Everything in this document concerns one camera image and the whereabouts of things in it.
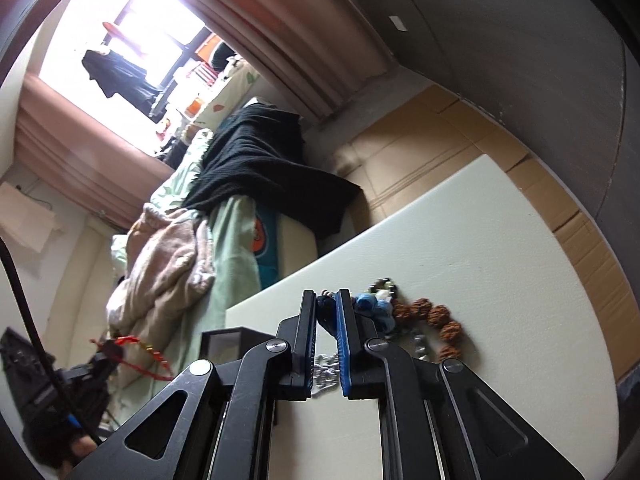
curtain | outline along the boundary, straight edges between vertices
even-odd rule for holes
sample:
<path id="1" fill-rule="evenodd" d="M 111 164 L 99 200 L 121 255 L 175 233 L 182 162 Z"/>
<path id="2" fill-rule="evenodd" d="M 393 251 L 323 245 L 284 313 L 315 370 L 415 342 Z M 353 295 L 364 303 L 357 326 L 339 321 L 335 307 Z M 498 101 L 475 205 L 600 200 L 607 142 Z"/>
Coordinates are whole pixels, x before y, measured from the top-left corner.
<path id="1" fill-rule="evenodd" d="M 349 0 L 181 1 L 310 120 L 392 64 Z"/>
<path id="2" fill-rule="evenodd" d="M 16 160 L 72 202 L 125 229 L 173 171 L 31 73 L 15 126 Z"/>

